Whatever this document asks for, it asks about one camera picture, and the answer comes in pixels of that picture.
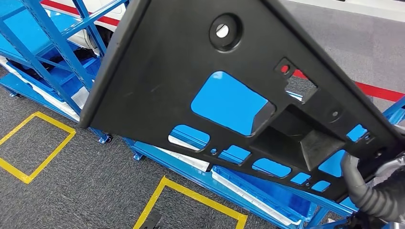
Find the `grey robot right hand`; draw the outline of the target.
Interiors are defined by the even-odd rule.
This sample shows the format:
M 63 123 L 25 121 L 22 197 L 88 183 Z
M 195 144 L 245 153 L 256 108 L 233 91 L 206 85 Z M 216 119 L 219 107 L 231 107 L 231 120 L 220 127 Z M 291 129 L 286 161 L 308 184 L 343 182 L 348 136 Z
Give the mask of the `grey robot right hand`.
M 401 156 L 381 165 L 375 172 L 376 177 L 389 177 L 395 170 L 405 165 L 405 157 Z

